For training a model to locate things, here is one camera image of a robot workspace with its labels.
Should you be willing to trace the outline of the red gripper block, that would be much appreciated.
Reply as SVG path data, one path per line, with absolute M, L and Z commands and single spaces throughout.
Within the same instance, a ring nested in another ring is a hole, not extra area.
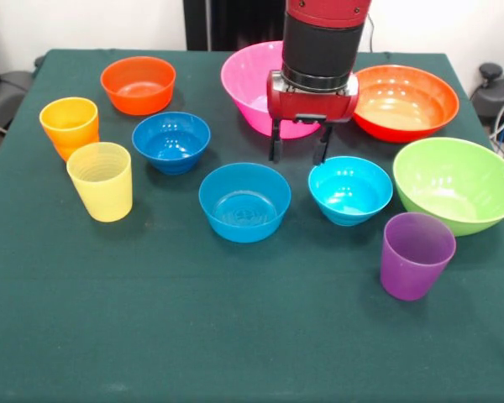
M 333 125 L 349 121 L 356 109 L 360 86 L 356 74 L 336 92 L 308 92 L 291 86 L 281 71 L 271 71 L 267 77 L 267 108 L 272 120 L 269 161 L 281 159 L 281 120 L 303 123 L 325 123 L 315 146 L 312 163 L 321 165 L 327 155 Z

